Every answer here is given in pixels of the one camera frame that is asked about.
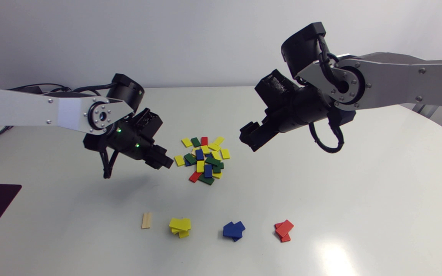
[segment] black motor joint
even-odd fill
[[[327,152],[338,152],[344,144],[340,126],[354,119],[356,112],[343,111],[323,100],[323,95],[311,84],[298,77],[298,73],[314,61],[321,59],[320,40],[326,32],[321,22],[312,23],[288,38],[281,46],[284,61],[298,86],[278,70],[272,71],[255,87],[264,101],[265,118],[262,125],[249,122],[240,129],[240,141],[253,151],[265,145],[278,133],[309,125],[315,142]],[[313,123],[328,117],[330,127],[338,138],[338,147],[329,148],[320,142]]]
[[[144,89],[137,82],[123,74],[115,74],[112,83],[115,84],[107,93],[107,98],[123,100],[134,112],[144,96]],[[173,160],[166,156],[167,150],[155,145],[153,136],[160,129],[163,121],[155,113],[145,108],[134,117],[123,118],[107,127],[107,133],[102,135],[86,134],[84,147],[100,153],[104,165],[104,178],[110,178],[112,167],[122,153],[136,160],[144,160],[152,168],[162,166],[170,168]],[[114,150],[109,159],[107,147]]]

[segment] blue block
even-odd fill
[[[204,177],[211,178],[213,176],[213,165],[205,164],[204,165]]]
[[[204,160],[204,153],[201,149],[195,151],[195,157],[197,157],[197,160]]]
[[[236,227],[233,222],[230,222],[223,227],[223,236],[239,239],[242,237],[242,231],[239,229],[239,227]]]

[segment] white wall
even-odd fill
[[[254,85],[288,73],[284,40],[322,21],[335,54],[442,58],[442,1],[0,0],[0,88]]]

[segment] black cable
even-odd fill
[[[319,145],[319,147],[321,149],[323,149],[324,151],[326,151],[328,153],[336,153],[336,152],[340,151],[340,149],[342,149],[342,146],[344,146],[344,134],[342,134],[340,127],[331,127],[330,128],[330,129],[332,129],[333,134],[335,135],[335,137],[337,137],[337,140],[338,140],[337,147],[335,147],[335,148],[328,147],[320,141],[320,138],[318,138],[318,135],[316,133],[315,126],[313,123],[308,124],[308,127],[310,129],[310,133],[312,134],[313,139],[315,140],[315,143],[317,143]]]

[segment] pile of colored blocks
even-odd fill
[[[191,221],[188,218],[183,218],[181,220],[178,218],[172,218],[169,227],[174,235],[178,233],[180,239],[188,237],[189,230],[192,229]]]
[[[213,143],[208,143],[207,137],[202,137],[200,141],[197,137],[192,139],[183,138],[182,143],[184,146],[186,148],[193,146],[193,150],[184,156],[175,156],[177,166],[192,166],[195,164],[195,172],[190,176],[189,180],[192,182],[201,180],[212,185],[214,178],[219,179],[223,176],[221,170],[224,168],[224,163],[221,162],[221,156],[223,159],[231,158],[228,149],[221,149],[223,141],[223,137],[216,138]]]

